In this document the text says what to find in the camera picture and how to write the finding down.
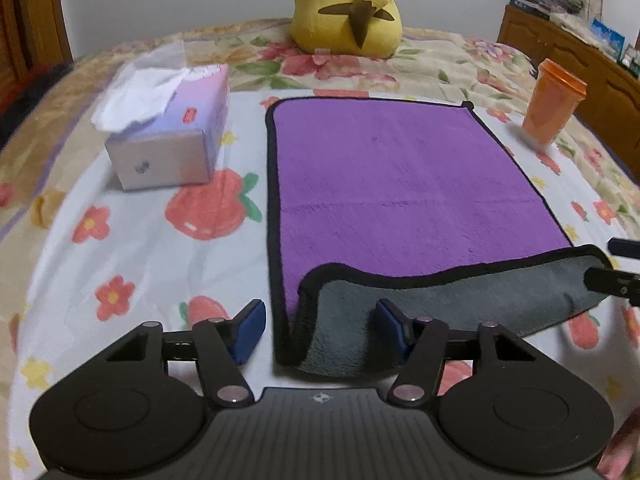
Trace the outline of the purple grey microfiber towel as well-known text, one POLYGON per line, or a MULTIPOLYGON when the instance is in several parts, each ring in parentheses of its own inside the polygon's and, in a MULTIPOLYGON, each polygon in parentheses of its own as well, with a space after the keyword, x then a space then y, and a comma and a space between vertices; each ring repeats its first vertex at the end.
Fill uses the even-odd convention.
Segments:
POLYGON ((267 247, 278 363, 387 374, 402 349, 374 312, 529 336, 600 304, 607 268, 574 246, 504 145, 460 105, 284 99, 266 114, 267 247))

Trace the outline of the wooden sideboard cabinet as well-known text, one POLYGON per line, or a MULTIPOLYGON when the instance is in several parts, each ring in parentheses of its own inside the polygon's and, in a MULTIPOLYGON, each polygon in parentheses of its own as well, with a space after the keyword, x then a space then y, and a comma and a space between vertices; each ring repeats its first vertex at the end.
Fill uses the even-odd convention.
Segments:
POLYGON ((500 44, 535 64, 550 58, 587 84, 577 118, 594 133, 634 180, 639 179, 639 81, 602 52, 550 21, 508 4, 500 44))

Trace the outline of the floral bed blanket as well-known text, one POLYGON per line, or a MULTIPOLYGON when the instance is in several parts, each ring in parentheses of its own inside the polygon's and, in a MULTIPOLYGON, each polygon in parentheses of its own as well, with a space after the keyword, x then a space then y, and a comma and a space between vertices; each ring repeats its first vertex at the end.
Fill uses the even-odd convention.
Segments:
MULTIPOLYGON (((386 61, 305 54, 288 38, 288 22, 265 20, 241 25, 186 32, 186 60, 192 66, 226 64, 230 86, 236 92, 310 90, 331 96, 382 96, 409 101, 444 101, 474 105, 518 116, 524 114, 534 86, 534 70, 520 52, 501 44, 466 39, 453 32, 409 29, 399 51, 386 61)), ((104 137, 93 127, 96 102, 120 66, 155 48, 154 41, 124 44, 87 56, 53 87, 12 134, 1 153, 1 474, 10 471, 8 404, 17 369, 17 335, 27 306, 44 241, 70 191, 99 154, 104 137)), ((552 146, 574 162, 598 202, 593 203, 606 224, 622 225, 624 237, 639 234, 639 190, 605 151, 602 143, 579 122, 570 122, 552 146)), ((548 153, 535 154, 560 175, 560 167, 548 153)), ((257 174, 239 177, 244 192, 238 208, 224 217, 221 234, 234 232, 245 217, 262 222, 262 214, 250 198, 257 174)), ((186 212, 190 198, 169 199, 165 218, 183 234, 177 214, 186 212)), ((73 235, 78 243, 87 237, 105 238, 110 228, 81 218, 73 235)), ((122 292, 102 301, 99 321, 106 321, 107 307, 116 307, 122 292)), ((194 312, 224 312, 221 304, 196 297, 188 305, 194 312)))

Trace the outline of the orange plastic cup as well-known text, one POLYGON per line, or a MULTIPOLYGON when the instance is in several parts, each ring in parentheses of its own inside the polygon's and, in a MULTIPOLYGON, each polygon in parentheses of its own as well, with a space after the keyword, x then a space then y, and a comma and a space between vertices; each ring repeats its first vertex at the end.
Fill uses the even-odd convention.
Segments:
POLYGON ((557 62, 546 58, 523 119, 525 141, 544 151, 566 126, 587 96, 587 84, 557 62))

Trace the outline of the blue picture card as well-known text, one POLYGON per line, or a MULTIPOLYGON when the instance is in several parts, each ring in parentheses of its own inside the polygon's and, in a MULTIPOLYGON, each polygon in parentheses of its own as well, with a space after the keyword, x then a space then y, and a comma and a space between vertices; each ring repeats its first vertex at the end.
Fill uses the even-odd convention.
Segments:
POLYGON ((625 47, 625 37, 596 18, 591 21, 590 29, 600 42, 599 49, 614 62, 618 62, 625 47))

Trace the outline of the pink tissue box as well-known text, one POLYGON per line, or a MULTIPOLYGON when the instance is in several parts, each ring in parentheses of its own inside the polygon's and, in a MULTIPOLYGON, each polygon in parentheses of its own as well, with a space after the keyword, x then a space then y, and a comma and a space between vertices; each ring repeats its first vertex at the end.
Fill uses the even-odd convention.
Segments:
POLYGON ((114 81, 91 122, 123 190, 167 188, 213 179, 228 108, 226 64, 146 68, 114 81))

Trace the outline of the yellow pikachu plush toy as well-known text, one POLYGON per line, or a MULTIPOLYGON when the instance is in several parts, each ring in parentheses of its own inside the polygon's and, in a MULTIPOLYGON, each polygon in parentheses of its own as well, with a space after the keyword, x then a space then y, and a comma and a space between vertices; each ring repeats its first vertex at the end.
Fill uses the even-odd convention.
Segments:
POLYGON ((294 0, 290 34, 310 54, 389 58, 402 24, 395 0, 294 0))

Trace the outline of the wooden wardrobe door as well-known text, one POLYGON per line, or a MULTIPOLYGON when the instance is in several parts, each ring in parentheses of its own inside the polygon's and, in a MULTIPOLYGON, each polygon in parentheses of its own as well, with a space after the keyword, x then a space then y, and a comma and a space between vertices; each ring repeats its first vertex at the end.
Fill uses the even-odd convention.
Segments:
POLYGON ((1 109, 37 78, 72 62, 62 0, 1 0, 1 109))

